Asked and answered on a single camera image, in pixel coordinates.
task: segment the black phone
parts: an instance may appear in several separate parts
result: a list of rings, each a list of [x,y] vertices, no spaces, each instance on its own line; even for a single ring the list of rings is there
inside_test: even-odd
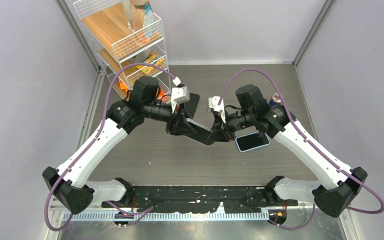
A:
[[[270,144],[270,140],[267,135],[259,131],[239,136],[234,141],[236,142],[237,148],[241,153],[258,149]]]

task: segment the white bracket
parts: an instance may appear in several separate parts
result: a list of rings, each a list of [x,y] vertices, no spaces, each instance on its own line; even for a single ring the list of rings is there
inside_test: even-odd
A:
[[[295,199],[306,203],[314,204],[313,190],[320,187],[317,181],[291,180],[287,177],[282,178],[274,186],[274,191],[283,200]]]
[[[188,87],[173,87],[171,89],[171,112],[174,113],[176,107],[189,101],[190,97],[191,93]]]
[[[176,87],[178,87],[182,82],[180,81],[180,79],[178,77],[176,77],[175,79],[173,79],[173,83]]]
[[[119,201],[126,193],[126,187],[119,181],[86,181],[86,186],[94,190],[91,204],[105,201]]]
[[[218,112],[220,114],[221,120],[223,120],[223,123],[226,123],[226,116],[225,116],[225,102],[224,100],[221,100],[221,103],[219,105],[220,97],[219,96],[213,96],[208,98],[208,107],[210,109],[213,109],[214,112]]]

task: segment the gray floor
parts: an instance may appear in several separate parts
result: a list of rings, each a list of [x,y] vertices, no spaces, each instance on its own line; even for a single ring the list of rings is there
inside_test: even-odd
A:
[[[229,79],[246,67],[262,69],[272,76],[291,112],[312,133],[300,84],[290,64],[179,65],[171,66],[170,71],[192,93],[200,95],[194,119],[211,127],[213,117],[207,111],[207,99],[220,96]],[[269,81],[259,73],[245,72],[230,85],[224,104],[239,106],[235,90],[246,84],[258,86],[265,98],[274,93]],[[105,81],[93,120],[94,129],[102,116],[108,87]],[[109,99],[113,103],[120,96],[112,91]],[[252,132],[255,129],[244,130],[243,134]],[[90,179],[121,177],[135,185],[264,185],[276,175],[296,180],[316,179],[295,155],[275,141],[267,147],[240,153],[234,142],[208,147],[184,136],[171,136],[165,132],[164,123],[148,119],[109,152]]]

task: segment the red bull can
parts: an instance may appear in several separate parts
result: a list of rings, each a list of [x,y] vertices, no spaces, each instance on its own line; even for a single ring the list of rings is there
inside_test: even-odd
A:
[[[275,94],[273,94],[273,96],[271,97],[270,101],[268,102],[268,105],[271,107],[275,104],[281,104],[282,101],[281,101],[281,97],[279,96],[279,94],[276,92]]]

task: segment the white wall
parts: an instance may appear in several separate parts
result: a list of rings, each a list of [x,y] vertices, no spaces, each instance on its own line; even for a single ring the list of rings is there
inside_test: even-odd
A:
[[[42,171],[76,149],[96,75],[53,0],[0,1],[0,240],[40,240]]]
[[[75,0],[66,2],[82,25]],[[291,63],[325,0],[150,2],[163,22],[170,64],[243,64]]]
[[[322,144],[384,199],[384,1],[338,0],[298,65]],[[379,204],[362,190],[354,207]],[[384,239],[384,213],[355,213],[361,239]]]

